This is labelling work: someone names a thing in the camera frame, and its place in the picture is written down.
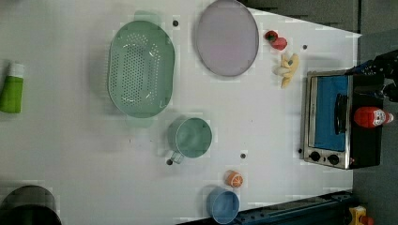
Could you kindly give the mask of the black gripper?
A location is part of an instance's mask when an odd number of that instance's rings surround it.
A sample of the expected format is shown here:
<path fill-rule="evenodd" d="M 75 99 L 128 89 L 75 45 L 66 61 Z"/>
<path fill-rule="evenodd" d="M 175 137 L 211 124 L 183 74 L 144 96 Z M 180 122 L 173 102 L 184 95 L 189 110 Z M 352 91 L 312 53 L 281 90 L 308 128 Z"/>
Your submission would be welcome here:
<path fill-rule="evenodd" d="M 368 86 L 357 86 L 354 92 L 359 95 L 382 99 L 387 98 L 391 102 L 397 102 L 397 70 L 398 51 L 387 52 L 378 55 L 373 60 L 368 60 L 345 72 L 348 76 L 380 77 L 383 80 L 390 79 L 392 83 Z"/>

